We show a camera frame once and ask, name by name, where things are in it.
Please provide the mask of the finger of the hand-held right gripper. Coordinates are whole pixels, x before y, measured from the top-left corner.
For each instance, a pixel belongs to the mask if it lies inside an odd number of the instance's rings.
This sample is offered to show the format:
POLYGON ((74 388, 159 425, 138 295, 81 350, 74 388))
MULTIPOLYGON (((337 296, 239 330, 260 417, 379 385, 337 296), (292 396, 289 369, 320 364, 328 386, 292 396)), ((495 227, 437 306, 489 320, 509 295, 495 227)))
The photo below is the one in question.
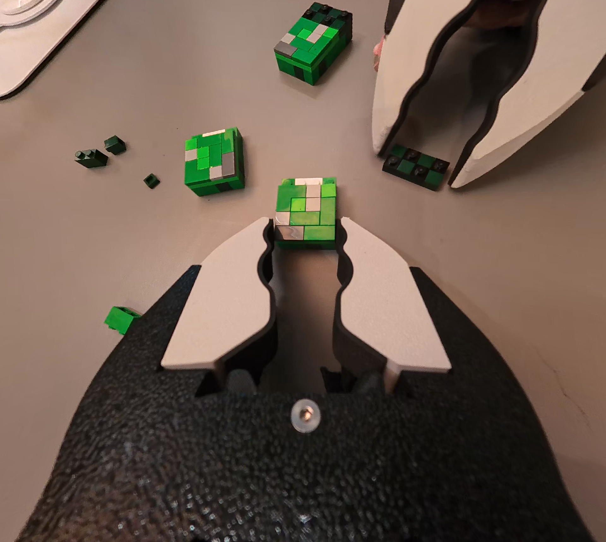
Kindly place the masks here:
POLYGON ((449 38, 479 0, 390 0, 372 110, 372 145, 383 157, 449 38))
POLYGON ((593 86, 605 57, 605 0, 540 0, 526 29, 525 57, 461 152, 452 189, 507 160, 593 86))

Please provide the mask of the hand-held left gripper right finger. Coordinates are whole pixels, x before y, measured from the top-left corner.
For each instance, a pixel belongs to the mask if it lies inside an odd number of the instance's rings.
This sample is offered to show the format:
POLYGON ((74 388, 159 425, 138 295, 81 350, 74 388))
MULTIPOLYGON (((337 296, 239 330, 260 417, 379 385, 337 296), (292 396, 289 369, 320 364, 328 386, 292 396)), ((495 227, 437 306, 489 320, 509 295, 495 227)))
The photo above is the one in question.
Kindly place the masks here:
POLYGON ((401 373, 447 374, 451 362, 407 261, 351 218, 337 221, 333 353, 345 390, 372 380, 388 393, 401 373))

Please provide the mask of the dark green two-stud lego brick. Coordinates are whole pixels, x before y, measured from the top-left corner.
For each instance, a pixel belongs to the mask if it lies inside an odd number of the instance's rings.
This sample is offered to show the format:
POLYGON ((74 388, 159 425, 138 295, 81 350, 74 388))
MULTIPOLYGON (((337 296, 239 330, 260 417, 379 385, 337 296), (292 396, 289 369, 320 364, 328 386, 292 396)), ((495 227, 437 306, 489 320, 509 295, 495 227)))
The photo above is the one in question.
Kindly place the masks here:
POLYGON ((74 160, 80 165, 91 169, 105 167, 108 163, 108 156, 99 150, 76 151, 74 160))

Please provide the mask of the bright green lego brick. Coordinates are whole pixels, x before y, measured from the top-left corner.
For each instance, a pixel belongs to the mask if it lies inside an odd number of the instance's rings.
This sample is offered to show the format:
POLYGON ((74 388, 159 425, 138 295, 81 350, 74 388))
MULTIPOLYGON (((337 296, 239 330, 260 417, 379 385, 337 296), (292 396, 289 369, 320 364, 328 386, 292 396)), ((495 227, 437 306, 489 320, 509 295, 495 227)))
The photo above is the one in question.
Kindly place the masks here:
POLYGON ((110 309, 104 323, 112 330, 125 335, 132 323, 140 319, 141 315, 124 306, 113 306, 110 309))

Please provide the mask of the green lego leg block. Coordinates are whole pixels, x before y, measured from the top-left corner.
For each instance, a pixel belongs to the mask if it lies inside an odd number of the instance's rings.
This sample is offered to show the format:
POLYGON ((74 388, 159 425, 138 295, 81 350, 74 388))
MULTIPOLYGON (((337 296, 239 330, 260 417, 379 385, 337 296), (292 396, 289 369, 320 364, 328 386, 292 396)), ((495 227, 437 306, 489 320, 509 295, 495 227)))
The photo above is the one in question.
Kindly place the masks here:
POLYGON ((335 177, 284 178, 277 188, 275 243, 282 249, 334 250, 335 177))
POLYGON ((185 142, 184 184, 199 197, 245 188, 244 145, 237 127, 185 142))

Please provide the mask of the green lego block dark studs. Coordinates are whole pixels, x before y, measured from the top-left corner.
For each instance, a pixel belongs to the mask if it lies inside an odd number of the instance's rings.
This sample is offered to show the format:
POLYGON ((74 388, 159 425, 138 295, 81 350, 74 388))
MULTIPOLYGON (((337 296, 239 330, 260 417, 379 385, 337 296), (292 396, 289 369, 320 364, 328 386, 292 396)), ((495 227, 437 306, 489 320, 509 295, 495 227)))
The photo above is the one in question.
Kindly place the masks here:
POLYGON ((352 40, 351 12, 314 2, 278 41, 278 69, 315 85, 352 40))

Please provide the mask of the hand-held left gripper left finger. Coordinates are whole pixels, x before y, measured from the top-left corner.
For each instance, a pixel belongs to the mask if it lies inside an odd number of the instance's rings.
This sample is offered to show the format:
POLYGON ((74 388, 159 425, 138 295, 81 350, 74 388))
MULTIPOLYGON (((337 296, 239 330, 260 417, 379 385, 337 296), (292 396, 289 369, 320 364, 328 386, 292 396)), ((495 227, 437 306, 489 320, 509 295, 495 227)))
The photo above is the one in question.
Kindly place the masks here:
POLYGON ((204 259, 161 360, 164 369, 206 369, 217 377, 245 370, 260 382, 277 352, 273 249, 273 221, 261 217, 204 259))

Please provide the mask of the dark green lego plate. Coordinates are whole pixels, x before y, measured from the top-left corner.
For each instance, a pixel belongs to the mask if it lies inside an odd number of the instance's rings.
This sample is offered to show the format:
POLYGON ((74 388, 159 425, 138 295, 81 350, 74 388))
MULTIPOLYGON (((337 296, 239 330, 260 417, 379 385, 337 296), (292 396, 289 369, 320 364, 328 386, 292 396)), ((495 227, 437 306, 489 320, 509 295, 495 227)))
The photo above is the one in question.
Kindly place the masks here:
POLYGON ((440 189, 450 162, 401 144, 394 144, 383 163, 383 172, 422 188, 440 189))

